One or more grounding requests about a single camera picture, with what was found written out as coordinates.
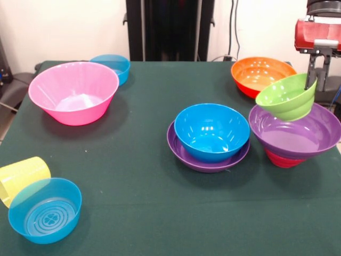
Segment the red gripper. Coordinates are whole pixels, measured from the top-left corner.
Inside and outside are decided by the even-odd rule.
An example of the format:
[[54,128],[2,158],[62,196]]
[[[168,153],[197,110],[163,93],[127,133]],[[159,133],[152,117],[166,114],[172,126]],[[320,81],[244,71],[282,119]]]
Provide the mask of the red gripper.
[[[295,25],[295,48],[312,50],[317,47],[328,47],[340,52],[340,18],[336,17],[306,17],[298,19]],[[317,54],[310,54],[305,90],[308,90],[316,81],[315,63]],[[323,55],[323,66],[318,71],[317,89],[321,92],[326,89],[326,80],[329,74],[331,55]]]

